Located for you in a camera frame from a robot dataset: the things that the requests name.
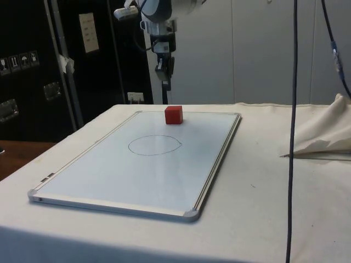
metal bracket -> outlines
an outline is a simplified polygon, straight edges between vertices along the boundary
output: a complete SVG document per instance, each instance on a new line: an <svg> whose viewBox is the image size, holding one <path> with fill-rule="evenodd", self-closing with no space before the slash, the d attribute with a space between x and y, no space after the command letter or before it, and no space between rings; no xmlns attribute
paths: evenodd
<svg viewBox="0 0 351 263"><path fill-rule="evenodd" d="M45 98L51 101L61 96L61 87L58 82L54 82L44 86Z"/></svg>
<svg viewBox="0 0 351 263"><path fill-rule="evenodd" d="M0 104L0 123L4 123L19 114L17 103L14 99Z"/></svg>

white tablecloth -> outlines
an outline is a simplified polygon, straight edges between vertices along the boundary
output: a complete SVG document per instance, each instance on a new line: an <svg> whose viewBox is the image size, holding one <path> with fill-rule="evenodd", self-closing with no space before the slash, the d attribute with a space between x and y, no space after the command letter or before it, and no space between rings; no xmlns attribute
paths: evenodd
<svg viewBox="0 0 351 263"><path fill-rule="evenodd" d="M29 203L29 189L135 111L163 109L115 106L0 182L0 262L284 262L288 159L279 157L278 142L290 128L285 106L184 106L242 114L193 224ZM324 109L299 107L297 123ZM295 161L292 262L350 262L350 170L350 162Z"/></svg>

electrical outlet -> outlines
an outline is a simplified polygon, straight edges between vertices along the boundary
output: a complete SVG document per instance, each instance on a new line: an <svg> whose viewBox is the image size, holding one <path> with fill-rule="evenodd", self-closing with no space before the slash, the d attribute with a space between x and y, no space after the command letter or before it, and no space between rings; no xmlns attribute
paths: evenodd
<svg viewBox="0 0 351 263"><path fill-rule="evenodd" d="M128 101L144 102L144 94L142 92L128 92Z"/></svg>

sticker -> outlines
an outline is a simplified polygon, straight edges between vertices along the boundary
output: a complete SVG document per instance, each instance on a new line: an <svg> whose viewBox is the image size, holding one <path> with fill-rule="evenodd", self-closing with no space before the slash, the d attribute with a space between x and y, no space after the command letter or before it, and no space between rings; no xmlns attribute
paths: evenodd
<svg viewBox="0 0 351 263"><path fill-rule="evenodd" d="M7 58L0 59L0 76L10 74L10 65Z"/></svg>
<svg viewBox="0 0 351 263"><path fill-rule="evenodd" d="M30 61L29 61L29 56L28 53L23 53L19 55L20 63L21 63L21 68L25 70L26 68L31 67Z"/></svg>
<svg viewBox="0 0 351 263"><path fill-rule="evenodd" d="M36 51L29 52L29 61L32 67L39 66L39 58L38 58L38 53Z"/></svg>
<svg viewBox="0 0 351 263"><path fill-rule="evenodd" d="M9 63L10 63L10 68L12 72L20 71L21 70L21 64L20 60L18 59L18 56L9 56Z"/></svg>
<svg viewBox="0 0 351 263"><path fill-rule="evenodd" d="M98 36L95 29L94 14L80 14L79 20L86 53L99 50Z"/></svg>

beige cloth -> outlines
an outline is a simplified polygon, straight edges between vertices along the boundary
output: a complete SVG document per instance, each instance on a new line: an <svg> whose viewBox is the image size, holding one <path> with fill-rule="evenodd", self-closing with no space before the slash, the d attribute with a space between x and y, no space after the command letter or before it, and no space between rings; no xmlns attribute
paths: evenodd
<svg viewBox="0 0 351 263"><path fill-rule="evenodd" d="M289 138L284 138L280 154L288 156ZM351 161L351 105L338 94L325 111L296 127L296 158Z"/></svg>

